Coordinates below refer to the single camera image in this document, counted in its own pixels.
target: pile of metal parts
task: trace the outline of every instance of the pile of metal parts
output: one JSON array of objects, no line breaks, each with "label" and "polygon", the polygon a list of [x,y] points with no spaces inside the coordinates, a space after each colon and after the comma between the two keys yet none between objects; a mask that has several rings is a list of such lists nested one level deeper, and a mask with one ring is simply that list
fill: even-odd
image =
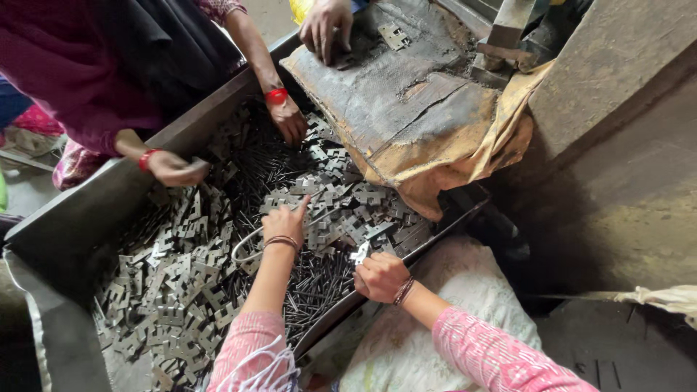
[{"label": "pile of metal parts", "polygon": [[352,272],[371,250],[406,256],[431,238],[430,224],[398,194],[362,180],[331,127],[310,112],[300,151],[286,146],[263,105],[243,105],[214,136],[215,161],[198,187],[151,192],[153,203],[122,239],[115,269],[95,298],[102,349],[127,361],[150,351],[153,391],[201,386],[238,315],[261,261],[261,237],[231,249],[281,204],[314,195],[308,228],[291,272],[283,316],[297,345],[353,291]]}]

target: bangle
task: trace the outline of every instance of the bangle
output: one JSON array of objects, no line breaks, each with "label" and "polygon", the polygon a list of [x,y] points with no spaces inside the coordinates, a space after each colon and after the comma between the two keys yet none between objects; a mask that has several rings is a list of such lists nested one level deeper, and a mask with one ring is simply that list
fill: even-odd
[{"label": "bangle", "polygon": [[148,168],[148,161],[150,160],[150,157],[158,151],[162,151],[162,149],[149,149],[148,151],[145,151],[143,155],[140,156],[140,159],[138,160],[138,166],[140,167],[140,170],[142,172],[147,172],[150,170]]},{"label": "bangle", "polygon": [[264,94],[264,99],[266,99],[266,102],[273,105],[281,105],[283,102],[286,102],[287,97],[288,90],[283,87],[280,89],[271,90]]},{"label": "bangle", "polygon": [[296,242],[296,240],[292,239],[289,236],[282,235],[271,237],[270,240],[264,243],[262,250],[266,249],[266,247],[271,245],[272,243],[287,243],[288,245],[292,246],[296,252],[298,251],[298,243]]},{"label": "bangle", "polygon": [[397,297],[395,298],[395,302],[393,302],[395,306],[400,306],[401,303],[404,302],[406,295],[409,293],[409,290],[413,285],[414,277],[409,276],[409,279],[407,279],[406,282],[402,283],[401,286],[399,286],[399,289],[397,289]]}]

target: concrete wall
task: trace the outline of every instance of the concrete wall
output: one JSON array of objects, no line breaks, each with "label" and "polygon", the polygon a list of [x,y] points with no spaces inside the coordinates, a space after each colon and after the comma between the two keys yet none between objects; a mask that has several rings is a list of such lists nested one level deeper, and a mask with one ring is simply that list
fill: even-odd
[{"label": "concrete wall", "polygon": [[694,1],[596,0],[535,93],[530,149],[489,182],[528,291],[697,285],[695,26]]}]

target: red bracelet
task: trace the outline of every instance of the red bracelet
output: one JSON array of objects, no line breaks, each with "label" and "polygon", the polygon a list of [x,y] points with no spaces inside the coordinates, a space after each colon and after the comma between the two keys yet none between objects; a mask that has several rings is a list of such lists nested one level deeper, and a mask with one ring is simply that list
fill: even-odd
[{"label": "red bracelet", "polygon": [[158,151],[162,151],[162,149],[149,149],[148,151],[145,151],[143,155],[140,156],[140,159],[138,160],[138,166],[140,167],[141,171],[147,172],[150,170],[148,168],[148,161],[150,160],[150,157]]},{"label": "red bracelet", "polygon": [[264,98],[267,103],[281,105],[283,102],[286,102],[286,98],[288,98],[288,90],[284,88],[271,90],[264,94]]}]

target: woman's left hand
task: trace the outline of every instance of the woman's left hand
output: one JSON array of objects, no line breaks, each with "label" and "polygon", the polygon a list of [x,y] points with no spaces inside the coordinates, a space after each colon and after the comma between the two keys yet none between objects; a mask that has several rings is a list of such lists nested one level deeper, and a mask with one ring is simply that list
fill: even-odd
[{"label": "woman's left hand", "polygon": [[298,246],[302,246],[304,241],[302,217],[305,215],[309,199],[310,195],[305,195],[295,211],[291,211],[287,204],[283,204],[278,210],[271,210],[267,216],[263,217],[261,219],[263,242],[267,243],[275,236],[289,236],[296,241]]},{"label": "woman's left hand", "polygon": [[307,121],[293,99],[286,97],[283,103],[266,103],[266,107],[286,143],[291,146],[300,146],[307,132]]}]

